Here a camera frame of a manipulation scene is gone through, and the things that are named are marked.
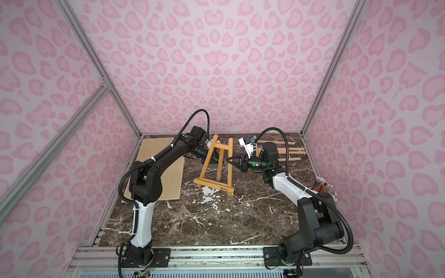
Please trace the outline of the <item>small wooden easel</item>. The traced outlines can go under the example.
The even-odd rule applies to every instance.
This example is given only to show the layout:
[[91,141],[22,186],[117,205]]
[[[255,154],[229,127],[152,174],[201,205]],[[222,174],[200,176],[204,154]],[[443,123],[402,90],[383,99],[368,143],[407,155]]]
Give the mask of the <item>small wooden easel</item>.
[[[276,140],[272,140],[272,141],[268,141],[268,140],[259,140],[258,143],[256,144],[256,150],[255,150],[255,155],[256,156],[261,156],[261,152],[263,150],[263,145],[267,142],[273,142],[274,144],[277,145],[277,157],[278,157],[278,161],[279,162],[285,162],[286,161],[286,148],[284,145],[284,141],[276,141]],[[289,148],[289,153],[288,153],[288,160],[290,162],[296,162],[296,161],[300,161],[301,157],[303,155],[306,155],[307,152],[305,150],[304,147],[296,147],[296,143],[292,142],[291,146]]]

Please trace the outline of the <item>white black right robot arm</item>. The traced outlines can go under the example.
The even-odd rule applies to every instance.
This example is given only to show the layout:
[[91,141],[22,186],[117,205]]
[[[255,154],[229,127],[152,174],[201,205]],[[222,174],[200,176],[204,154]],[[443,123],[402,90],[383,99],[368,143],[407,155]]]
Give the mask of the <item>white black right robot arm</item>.
[[279,165],[279,151],[275,143],[266,142],[259,153],[253,138],[241,138],[239,143],[246,152],[228,158],[228,163],[243,172],[250,169],[260,172],[266,184],[297,206],[299,230],[282,238],[278,244],[280,259],[285,264],[301,263],[312,250],[344,236],[340,213],[332,209],[333,197],[328,193],[317,193],[287,174],[286,169]]

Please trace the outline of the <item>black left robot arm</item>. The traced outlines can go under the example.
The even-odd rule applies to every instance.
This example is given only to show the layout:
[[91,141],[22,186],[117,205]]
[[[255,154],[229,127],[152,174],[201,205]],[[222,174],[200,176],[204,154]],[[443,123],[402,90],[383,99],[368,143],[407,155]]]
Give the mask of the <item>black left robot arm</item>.
[[118,185],[118,195],[121,201],[133,206],[133,224],[130,237],[118,247],[119,267],[144,267],[153,262],[152,223],[155,204],[163,192],[162,175],[184,155],[205,159],[209,137],[207,130],[194,126],[190,132],[178,134],[160,153],[146,161],[135,162],[124,174]]

